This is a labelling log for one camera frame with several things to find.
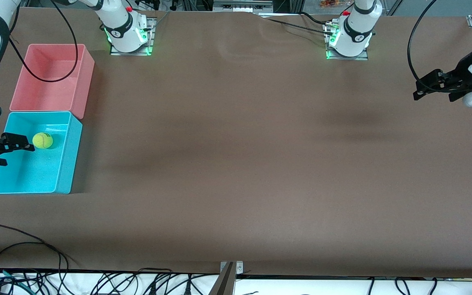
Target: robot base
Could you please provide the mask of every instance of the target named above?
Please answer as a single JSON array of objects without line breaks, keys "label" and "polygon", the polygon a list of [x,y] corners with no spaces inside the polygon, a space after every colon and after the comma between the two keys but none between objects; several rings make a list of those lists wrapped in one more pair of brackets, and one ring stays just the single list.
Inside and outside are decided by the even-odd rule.
[{"label": "robot base", "polygon": [[367,48],[362,51],[361,54],[357,56],[343,56],[342,54],[339,54],[335,48],[333,48],[329,43],[331,42],[331,39],[337,35],[339,31],[338,27],[338,19],[333,19],[331,22],[322,25],[324,32],[332,32],[333,35],[325,35],[325,47],[326,47],[326,56],[327,59],[343,59],[343,60],[367,60]]},{"label": "robot base", "polygon": [[137,50],[133,52],[120,52],[112,44],[110,47],[110,55],[121,55],[121,56],[150,56],[152,55],[152,47],[154,46],[154,38],[156,35],[156,23],[157,18],[147,17],[146,18],[146,32],[141,32],[141,36],[146,38],[148,41],[141,45]]}]

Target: table surface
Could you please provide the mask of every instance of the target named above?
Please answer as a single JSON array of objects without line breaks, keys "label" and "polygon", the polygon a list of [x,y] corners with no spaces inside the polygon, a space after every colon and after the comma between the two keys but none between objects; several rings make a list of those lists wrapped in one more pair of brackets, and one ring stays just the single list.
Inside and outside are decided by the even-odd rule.
[{"label": "table surface", "polygon": [[[111,57],[93,11],[65,14],[96,64],[73,193],[0,195],[1,224],[80,269],[472,277],[472,108],[413,101],[416,18],[382,17],[369,61],[351,62],[248,13],[173,12],[152,56]],[[42,8],[22,9],[13,37],[23,54],[72,42]],[[413,43],[420,75],[470,51],[461,17],[425,18]],[[9,47],[0,131],[20,68]],[[0,230],[0,249],[24,239]],[[57,256],[23,246],[0,266]]]}]

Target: plastic bin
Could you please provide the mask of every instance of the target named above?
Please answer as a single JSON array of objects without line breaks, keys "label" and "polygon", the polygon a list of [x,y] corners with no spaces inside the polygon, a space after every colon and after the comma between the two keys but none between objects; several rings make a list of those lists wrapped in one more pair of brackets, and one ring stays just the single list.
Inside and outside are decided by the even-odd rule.
[{"label": "plastic bin", "polygon": [[13,112],[5,132],[23,134],[32,142],[38,132],[54,138],[48,149],[14,151],[0,157],[0,194],[68,194],[72,187],[81,123],[70,112]]},{"label": "plastic bin", "polygon": [[[74,66],[73,44],[30,44],[25,62],[39,78],[56,80]],[[11,111],[69,111],[78,119],[85,114],[94,60],[85,45],[77,45],[78,62],[73,73],[60,82],[41,82],[21,67]]]}]

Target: blue bin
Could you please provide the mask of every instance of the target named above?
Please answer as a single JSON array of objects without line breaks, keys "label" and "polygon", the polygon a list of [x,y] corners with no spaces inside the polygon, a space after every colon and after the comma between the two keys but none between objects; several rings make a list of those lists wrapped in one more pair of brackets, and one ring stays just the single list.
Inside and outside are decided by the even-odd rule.
[{"label": "blue bin", "polygon": [[46,132],[54,144],[1,155],[8,166],[0,166],[0,194],[70,193],[82,128],[71,112],[11,112],[5,132],[22,134],[30,143]]}]

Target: yellow-green ball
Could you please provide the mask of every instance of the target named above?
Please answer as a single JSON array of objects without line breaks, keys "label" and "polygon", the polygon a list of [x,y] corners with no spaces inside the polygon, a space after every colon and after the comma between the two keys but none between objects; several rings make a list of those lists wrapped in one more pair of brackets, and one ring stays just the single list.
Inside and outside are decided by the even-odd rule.
[{"label": "yellow-green ball", "polygon": [[32,138],[32,143],[38,149],[48,149],[54,143],[52,136],[45,132],[39,132]]}]

